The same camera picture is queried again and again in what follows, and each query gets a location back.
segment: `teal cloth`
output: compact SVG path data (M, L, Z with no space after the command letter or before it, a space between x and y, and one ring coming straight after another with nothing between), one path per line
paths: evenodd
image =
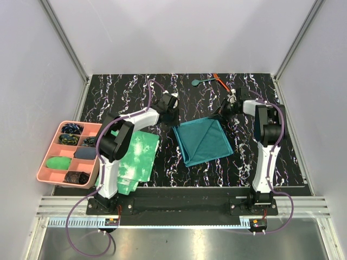
M233 149L217 120L201 118L174 127L186 167L232 155Z

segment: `pink storage tray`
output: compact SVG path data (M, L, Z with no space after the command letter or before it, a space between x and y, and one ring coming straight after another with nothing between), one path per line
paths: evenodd
M62 134L61 128L67 123L76 123L80 126L83 126L83 132L81 135L77 135L80 138L77 146L71 145L61 145L59 144L59 136ZM95 158L94 160L82 160L74 158L74 153L79 149L83 141L87 137L95 137L101 128L100 123L84 123L84 122L74 122L74 121L64 121L58 127L56 131L53 141L48 148L48 152L44 157L44 160L41 164L41 167L36 175L38 181L42 181L45 183L50 183L54 185L64 186L64 187L78 187L82 189L88 189L95 184L95 180L97 178L99 172L99 160ZM49 158L55 156L66 156L72 158L70 167L67 171L64 170L55 170L46 167L46 162ZM64 183L65 175L68 171L79 171L86 172L90 174L89 181L86 184L71 184Z

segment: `orange utensil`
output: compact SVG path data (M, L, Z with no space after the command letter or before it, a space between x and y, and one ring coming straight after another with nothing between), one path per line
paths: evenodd
M230 89L223 83L223 81L218 77L217 73L213 74L213 77L216 78L216 81L218 81L222 86L226 89L227 92L230 92Z

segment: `reflective floor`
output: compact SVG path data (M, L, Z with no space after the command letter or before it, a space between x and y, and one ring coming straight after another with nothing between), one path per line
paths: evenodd
M271 219L269 230L281 224L280 220ZM107 247L108 239L99 233L84 237L91 231L74 228L70 229L70 236L81 251L99 254ZM117 249L114 252L111 245L99 259L328 259L313 219L294 219L284 231L256 237L226 230L118 229L111 234ZM63 228L48 228L39 259L86 257L70 248Z

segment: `marble pattern surface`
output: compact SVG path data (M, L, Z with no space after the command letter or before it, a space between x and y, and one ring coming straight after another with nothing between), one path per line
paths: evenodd
M101 123L108 111L127 114L144 108L148 102L147 80L155 79L169 93L178 93L181 122L209 116L227 95L216 81L193 87L193 79L208 79L212 74L127 74L93 75L83 108L81 121ZM270 74L219 74L229 87L247 87L265 100L279 103ZM154 98L161 89L154 85ZM139 186L249 186L255 175L258 147L253 137L254 120L248 115L236 115L222 127L234 154L192 167L183 163L173 130L165 125L144 128L160 136L151 179ZM284 141L277 158L274 175L276 186L302 186L303 178L293 145Z

